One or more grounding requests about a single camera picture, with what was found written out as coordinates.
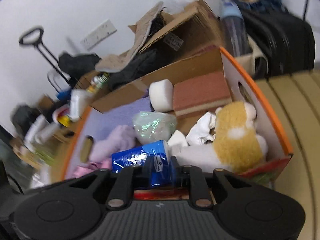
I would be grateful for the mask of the blue tissue packet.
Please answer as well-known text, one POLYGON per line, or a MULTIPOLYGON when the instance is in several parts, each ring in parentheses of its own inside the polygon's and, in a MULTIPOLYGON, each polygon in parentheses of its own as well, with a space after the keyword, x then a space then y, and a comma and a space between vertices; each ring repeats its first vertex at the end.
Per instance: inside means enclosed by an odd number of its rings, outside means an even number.
POLYGON ((169 145, 160 140, 111 155, 112 172, 119 173, 129 166, 144 166, 151 160, 150 187, 171 183, 169 171, 169 145))

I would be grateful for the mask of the pink satin cloth bundle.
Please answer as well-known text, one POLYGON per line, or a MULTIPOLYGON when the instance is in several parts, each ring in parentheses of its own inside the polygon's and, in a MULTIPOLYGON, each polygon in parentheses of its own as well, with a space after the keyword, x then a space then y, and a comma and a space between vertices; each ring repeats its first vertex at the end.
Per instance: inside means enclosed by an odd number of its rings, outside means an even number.
POLYGON ((77 166, 72 173, 72 178, 79 178, 81 176, 87 175, 89 173, 92 173, 96 170, 100 169, 112 169, 111 160, 107 159, 101 163, 95 163, 95 162, 89 162, 86 163, 84 166, 77 166))

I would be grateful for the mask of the red brown sponge block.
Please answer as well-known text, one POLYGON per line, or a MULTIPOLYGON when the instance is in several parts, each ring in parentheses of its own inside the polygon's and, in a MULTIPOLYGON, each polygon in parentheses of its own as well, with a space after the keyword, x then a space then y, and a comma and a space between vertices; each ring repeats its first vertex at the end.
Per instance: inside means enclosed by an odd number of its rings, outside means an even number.
POLYGON ((174 86, 173 110, 179 118, 213 111, 231 102, 223 72, 193 77, 174 86))

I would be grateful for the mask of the white sock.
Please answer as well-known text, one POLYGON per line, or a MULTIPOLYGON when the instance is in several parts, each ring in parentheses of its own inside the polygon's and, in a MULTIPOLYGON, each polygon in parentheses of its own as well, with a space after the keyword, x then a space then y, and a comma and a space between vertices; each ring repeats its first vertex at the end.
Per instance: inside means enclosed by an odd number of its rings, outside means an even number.
POLYGON ((216 115, 207 112, 205 113, 197 123, 190 129, 186 136, 187 143, 190 146, 203 145, 205 143, 213 142, 215 136, 211 135, 210 131, 215 128, 216 115))

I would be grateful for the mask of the white wall power strip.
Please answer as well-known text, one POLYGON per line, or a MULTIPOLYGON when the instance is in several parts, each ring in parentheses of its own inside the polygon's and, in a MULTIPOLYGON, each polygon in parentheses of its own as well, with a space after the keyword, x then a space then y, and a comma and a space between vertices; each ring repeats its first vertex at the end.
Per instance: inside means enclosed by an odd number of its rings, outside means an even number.
POLYGON ((81 41, 80 44, 86 49, 91 50, 97 44, 104 39, 108 38, 117 31, 114 24, 110 20, 106 20, 93 31, 87 34, 81 41))

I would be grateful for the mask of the wooden slat folding table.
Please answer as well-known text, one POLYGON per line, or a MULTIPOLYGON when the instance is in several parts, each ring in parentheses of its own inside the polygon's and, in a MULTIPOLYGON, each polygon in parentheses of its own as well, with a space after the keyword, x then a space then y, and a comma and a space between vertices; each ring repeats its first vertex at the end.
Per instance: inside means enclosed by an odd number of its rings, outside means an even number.
POLYGON ((297 200, 306 219, 299 239, 319 239, 319 70, 258 80, 293 147, 274 187, 297 200))

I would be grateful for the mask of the purple knitted cloth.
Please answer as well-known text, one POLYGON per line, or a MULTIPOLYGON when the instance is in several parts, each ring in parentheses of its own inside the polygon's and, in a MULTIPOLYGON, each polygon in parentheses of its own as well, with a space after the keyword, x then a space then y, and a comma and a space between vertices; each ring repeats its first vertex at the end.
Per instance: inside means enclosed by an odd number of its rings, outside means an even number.
POLYGON ((94 141, 104 140, 117 126, 132 126, 133 117, 139 112, 150 111, 151 103, 148 96, 104 113, 95 109, 91 110, 82 129, 82 134, 91 136, 94 141))

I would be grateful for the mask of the yellow white plush toy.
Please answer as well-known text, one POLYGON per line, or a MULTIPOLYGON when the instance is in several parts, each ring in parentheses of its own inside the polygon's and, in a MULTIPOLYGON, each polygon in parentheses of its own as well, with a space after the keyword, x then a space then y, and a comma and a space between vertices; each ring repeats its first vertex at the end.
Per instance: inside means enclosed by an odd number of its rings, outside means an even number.
POLYGON ((257 134, 255 119, 257 111, 247 102, 235 101, 216 110, 215 139, 203 145, 175 146, 172 156, 180 165, 199 167, 211 173, 223 168, 242 173, 266 160, 266 140, 257 134))

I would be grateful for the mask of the large open cardboard box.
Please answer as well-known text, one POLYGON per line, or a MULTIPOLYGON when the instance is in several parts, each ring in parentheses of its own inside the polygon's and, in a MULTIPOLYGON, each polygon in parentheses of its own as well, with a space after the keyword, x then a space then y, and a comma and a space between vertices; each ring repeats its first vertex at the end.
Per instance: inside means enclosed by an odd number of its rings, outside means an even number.
POLYGON ((177 61, 223 46, 220 22, 205 0, 195 0, 174 15, 164 8, 159 2, 136 23, 134 55, 155 49, 177 61))

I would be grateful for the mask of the blue capped water bottle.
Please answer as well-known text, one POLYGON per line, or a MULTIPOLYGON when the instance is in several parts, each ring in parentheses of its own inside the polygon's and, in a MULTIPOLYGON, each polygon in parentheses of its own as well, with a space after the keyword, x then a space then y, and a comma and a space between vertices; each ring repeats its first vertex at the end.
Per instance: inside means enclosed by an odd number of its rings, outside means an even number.
POLYGON ((220 21, 224 34, 225 49, 233 57, 249 54, 251 48, 245 22, 240 9, 232 0, 222 0, 220 21))

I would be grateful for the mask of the small brown cardboard box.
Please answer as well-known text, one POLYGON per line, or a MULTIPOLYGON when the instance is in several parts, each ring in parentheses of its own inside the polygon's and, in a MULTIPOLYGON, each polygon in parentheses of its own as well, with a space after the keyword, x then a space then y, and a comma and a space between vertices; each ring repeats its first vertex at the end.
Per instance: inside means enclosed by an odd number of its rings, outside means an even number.
POLYGON ((38 144, 44 144, 58 130, 63 127, 68 128, 72 123, 77 122, 86 107, 94 101, 101 90, 106 88, 110 75, 108 73, 98 73, 93 76, 86 89, 74 88, 70 93, 70 100, 56 109, 53 114, 53 122, 45 125, 35 135, 38 144))

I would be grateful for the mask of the lilac fluffy cushion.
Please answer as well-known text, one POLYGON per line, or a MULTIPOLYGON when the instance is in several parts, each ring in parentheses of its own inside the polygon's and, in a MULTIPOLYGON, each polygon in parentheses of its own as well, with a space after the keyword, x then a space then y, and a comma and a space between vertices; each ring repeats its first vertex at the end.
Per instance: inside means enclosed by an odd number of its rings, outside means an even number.
POLYGON ((129 150, 136 145, 136 133, 133 127, 119 125, 104 140, 93 144, 89 160, 100 163, 112 154, 129 150))

